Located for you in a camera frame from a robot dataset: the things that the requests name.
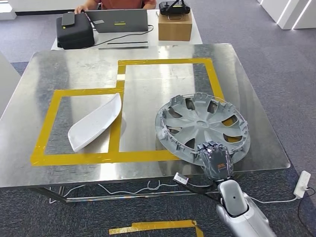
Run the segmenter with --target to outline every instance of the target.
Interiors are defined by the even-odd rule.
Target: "person's hand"
[[[87,11],[89,9],[85,5],[80,5],[75,9],[75,14],[80,14],[82,10]]]

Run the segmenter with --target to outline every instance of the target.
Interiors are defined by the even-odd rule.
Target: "person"
[[[87,0],[85,4],[78,6],[75,14],[81,13],[81,10],[96,10],[101,3],[102,9],[155,9],[156,0]]]

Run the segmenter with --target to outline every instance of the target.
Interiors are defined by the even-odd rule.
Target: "orange shirt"
[[[144,4],[155,5],[156,0],[95,0],[102,3],[102,9],[134,9]]]

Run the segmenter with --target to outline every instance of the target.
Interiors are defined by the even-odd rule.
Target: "yellow tape on floor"
[[[197,237],[204,237],[203,232],[197,226],[196,221],[158,221],[158,222],[139,222],[132,223],[130,227],[123,227],[109,230],[109,235],[117,235],[137,231],[161,230],[161,229],[177,229],[195,227]]]

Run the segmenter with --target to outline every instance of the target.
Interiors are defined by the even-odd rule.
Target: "floor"
[[[239,180],[252,197],[293,198],[302,170],[316,187],[316,29],[283,31],[256,0],[188,0],[204,43],[234,46],[268,117],[292,162],[290,169],[248,174]],[[35,51],[50,50],[57,15],[23,16],[0,22],[0,51],[23,73]],[[138,190],[144,183],[109,185]],[[98,186],[73,195],[100,194]],[[316,195],[302,204],[301,216],[316,236]],[[297,218],[298,202],[259,204],[278,236],[311,236]],[[1,236],[108,236],[109,228],[132,222],[196,220],[207,237],[232,236],[204,197],[160,197],[81,203],[68,208],[28,190],[0,191]],[[194,236],[193,229],[117,236]]]

